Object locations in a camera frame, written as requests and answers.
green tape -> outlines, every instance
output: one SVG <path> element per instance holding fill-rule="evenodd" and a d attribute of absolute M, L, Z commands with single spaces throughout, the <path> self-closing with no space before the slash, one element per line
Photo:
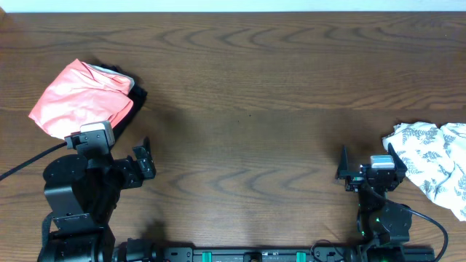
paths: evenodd
<path fill-rule="evenodd" d="M 296 252 L 296 262 L 306 262 L 306 253 Z"/>
<path fill-rule="evenodd" d="M 202 262 L 212 262 L 212 253 L 202 252 Z"/>

wooden table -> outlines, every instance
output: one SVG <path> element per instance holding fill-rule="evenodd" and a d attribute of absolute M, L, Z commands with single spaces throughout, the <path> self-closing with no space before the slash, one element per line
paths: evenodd
<path fill-rule="evenodd" d="M 75 58 L 120 65 L 149 91 L 114 148 L 151 138 L 158 175 L 122 192 L 111 228 L 197 246 L 348 242 L 357 195 L 333 180 L 341 145 L 383 153 L 400 122 L 466 122 L 463 13 L 29 14 L 0 27 L 0 165 L 60 141 L 28 112 Z M 2 261 L 35 261 L 50 212 L 42 170 L 61 149 L 0 183 Z M 409 180 L 390 198 L 449 232 L 464 261 L 466 223 Z M 411 244 L 441 248 L 413 219 Z"/>

cable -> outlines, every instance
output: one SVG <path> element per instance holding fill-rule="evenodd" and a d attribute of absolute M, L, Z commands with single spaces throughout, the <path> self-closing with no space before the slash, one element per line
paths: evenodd
<path fill-rule="evenodd" d="M 319 239 L 318 241 L 316 241 L 316 242 L 312 245 L 312 247 L 311 247 L 311 255 L 314 257 L 314 260 L 316 260 L 317 262 L 322 262 L 319 258 L 316 258 L 315 255 L 314 255 L 314 246 L 315 246 L 318 242 L 322 242 L 322 241 L 327 242 L 327 243 L 329 243 L 330 245 L 332 245 L 332 247 L 334 248 L 335 252 L 338 253 L 338 254 L 343 258 L 343 259 L 340 260 L 340 261 L 344 261 L 344 255 L 341 254 L 341 252 L 340 252 L 339 250 L 336 249 L 335 245 L 334 245 L 331 241 L 329 241 L 329 240 L 327 240 L 327 239 Z"/>
<path fill-rule="evenodd" d="M 47 154 L 52 153 L 53 151 L 55 151 L 55 150 L 57 150 L 57 149 L 59 149 L 59 148 L 62 148 L 62 147 L 64 147 L 64 146 L 66 146 L 66 142 L 63 142 L 63 143 L 58 144 L 58 145 L 56 145 L 56 146 L 54 146 L 54 147 L 52 147 L 52 148 L 49 148 L 49 149 L 47 149 L 46 151 L 44 151 L 44 152 L 38 154 L 37 156 L 35 156 L 35 157 L 29 159 L 28 161 L 26 161 L 26 162 L 24 162 L 24 163 L 18 165 L 17 167 L 13 167 L 10 171 L 7 171 L 7 172 L 5 172 L 4 174 L 0 175 L 0 181 L 2 181 L 2 180 L 5 179 L 5 178 L 8 178 L 11 174 L 17 172 L 18 170 L 21 170 L 21 169 L 23 169 L 24 167 L 27 167 L 29 164 L 32 164 L 32 163 L 34 163 L 35 161 L 41 159 L 43 156 L 46 156 Z"/>
<path fill-rule="evenodd" d="M 405 210 L 405 211 L 408 211 L 408 212 L 410 212 L 410 213 L 412 213 L 412 214 L 415 214 L 415 215 L 419 216 L 420 218 L 424 218 L 425 220 L 427 220 L 427 221 L 431 222 L 432 224 L 436 225 L 436 226 L 442 231 L 442 233 L 443 233 L 443 247 L 442 247 L 442 249 L 440 250 L 440 252 L 439 252 L 439 254 L 437 255 L 437 257 L 433 260 L 433 262 L 438 262 L 438 261 L 442 258 L 443 254 L 445 254 L 446 248 L 447 248 L 448 245 L 449 245 L 449 234 L 446 232 L 445 228 L 444 228 L 442 225 L 440 225 L 439 222 L 433 220 L 432 218 L 429 218 L 428 216 L 426 216 L 426 215 L 424 215 L 424 214 L 421 214 L 421 213 L 419 213 L 419 212 L 417 212 L 417 211 L 414 211 L 414 210 L 412 210 L 412 209 L 409 208 L 409 207 L 405 207 L 405 206 L 403 206 L 402 204 L 398 204 L 397 202 L 393 202 L 392 200 L 388 200 L 388 199 L 384 198 L 383 196 L 381 196 L 381 195 L 379 195 L 377 192 L 375 192 L 368 184 L 366 184 L 366 187 L 367 187 L 367 188 L 369 189 L 369 191 L 370 191 L 375 197 L 377 197 L 378 199 L 383 200 L 383 201 L 385 201 L 385 202 L 387 202 L 387 203 L 391 203 L 391 204 L 397 205 L 399 208 L 401 208 L 401 209 L 403 209 L 403 210 Z"/>

folded pink cloth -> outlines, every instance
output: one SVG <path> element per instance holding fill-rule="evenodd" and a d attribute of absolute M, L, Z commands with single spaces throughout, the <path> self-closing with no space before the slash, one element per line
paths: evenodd
<path fill-rule="evenodd" d="M 133 80 L 75 60 L 46 88 L 29 117 L 47 134 L 64 139 L 83 124 L 109 120 L 115 127 L 133 106 Z"/>

folded cloth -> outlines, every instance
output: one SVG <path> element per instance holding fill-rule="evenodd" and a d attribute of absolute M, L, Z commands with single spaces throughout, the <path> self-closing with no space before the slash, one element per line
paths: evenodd
<path fill-rule="evenodd" d="M 417 122 L 394 126 L 382 139 L 391 143 L 408 168 L 406 177 L 432 202 L 466 221 L 466 124 Z"/>
<path fill-rule="evenodd" d="M 75 60 L 46 88 L 29 117 L 47 134 L 64 139 L 83 124 L 109 120 L 115 127 L 130 111 L 129 76 Z"/>

